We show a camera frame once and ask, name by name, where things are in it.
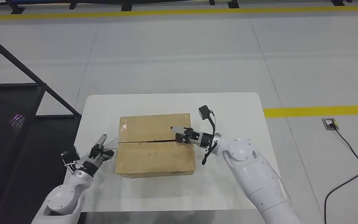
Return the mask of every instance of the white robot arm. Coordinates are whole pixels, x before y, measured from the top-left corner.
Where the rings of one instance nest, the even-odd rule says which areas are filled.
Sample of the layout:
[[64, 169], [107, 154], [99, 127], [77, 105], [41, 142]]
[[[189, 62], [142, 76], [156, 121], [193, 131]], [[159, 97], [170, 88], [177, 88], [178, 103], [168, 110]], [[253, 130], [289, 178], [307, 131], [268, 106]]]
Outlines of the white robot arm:
[[103, 144], [106, 138], [105, 134], [101, 136], [79, 169], [72, 166], [72, 175], [50, 192], [32, 220], [32, 224], [76, 224], [78, 222], [84, 204], [84, 190], [90, 187], [94, 174], [103, 162], [114, 155], [112, 150], [105, 151], [104, 149]]
[[[213, 124], [207, 106], [199, 108], [201, 118]], [[301, 224], [297, 213], [282, 193], [276, 173], [249, 139], [225, 139], [219, 133], [207, 134], [192, 128], [172, 127], [177, 142], [193, 143], [209, 148], [210, 153], [223, 155], [237, 183], [260, 212], [267, 224]]]

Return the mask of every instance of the white table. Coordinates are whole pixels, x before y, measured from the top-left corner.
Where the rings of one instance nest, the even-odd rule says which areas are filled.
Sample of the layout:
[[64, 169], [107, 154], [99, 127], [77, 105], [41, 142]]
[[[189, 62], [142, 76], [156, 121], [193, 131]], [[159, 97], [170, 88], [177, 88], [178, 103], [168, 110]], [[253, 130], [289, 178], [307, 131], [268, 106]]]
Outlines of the white table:
[[[121, 116], [190, 113], [194, 129], [211, 133], [198, 108], [214, 110], [216, 131], [228, 138], [250, 138], [279, 173], [269, 131], [256, 93], [92, 95], [87, 99], [75, 146], [87, 155], [102, 134], [117, 138]], [[222, 156], [201, 165], [204, 150], [195, 146], [196, 170], [190, 176], [126, 179], [114, 173], [116, 155], [105, 162], [86, 191], [83, 212], [191, 211], [252, 209]]]

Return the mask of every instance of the white floor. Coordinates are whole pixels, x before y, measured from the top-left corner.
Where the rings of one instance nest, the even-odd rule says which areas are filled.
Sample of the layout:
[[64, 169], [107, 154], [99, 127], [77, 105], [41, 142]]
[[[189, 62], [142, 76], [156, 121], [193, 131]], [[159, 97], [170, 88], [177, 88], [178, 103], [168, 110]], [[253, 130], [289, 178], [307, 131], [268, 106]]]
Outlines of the white floor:
[[[358, 104], [358, 13], [1, 21], [0, 43], [81, 113], [92, 94], [257, 92], [264, 108]], [[0, 58], [0, 82], [28, 82]], [[67, 113], [47, 96], [38, 114]], [[335, 117], [358, 150], [357, 116]], [[321, 118], [267, 119], [304, 223], [358, 162]], [[328, 223], [356, 223], [358, 181], [332, 194]], [[89, 214], [88, 223], [263, 223], [257, 211]]]

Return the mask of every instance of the box flap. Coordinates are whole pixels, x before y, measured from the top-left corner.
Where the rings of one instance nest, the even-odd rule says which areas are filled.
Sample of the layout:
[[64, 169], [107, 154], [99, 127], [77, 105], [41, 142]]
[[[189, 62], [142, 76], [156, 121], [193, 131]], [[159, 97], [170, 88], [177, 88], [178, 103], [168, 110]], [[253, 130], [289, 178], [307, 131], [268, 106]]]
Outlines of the box flap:
[[177, 142], [118, 143], [117, 174], [195, 170], [194, 147]]
[[123, 116], [118, 142], [153, 142], [174, 140], [171, 126], [190, 127], [190, 114]]

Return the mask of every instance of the electrical socket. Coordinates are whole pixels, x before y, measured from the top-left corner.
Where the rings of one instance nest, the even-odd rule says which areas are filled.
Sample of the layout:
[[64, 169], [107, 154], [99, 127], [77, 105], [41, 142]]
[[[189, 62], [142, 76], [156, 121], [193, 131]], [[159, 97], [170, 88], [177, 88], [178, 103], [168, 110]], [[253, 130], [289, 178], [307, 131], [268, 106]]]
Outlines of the electrical socket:
[[334, 130], [334, 128], [331, 128], [329, 125], [334, 123], [336, 125], [337, 130], [340, 128], [338, 127], [338, 124], [334, 118], [322, 118], [323, 125], [326, 130]]

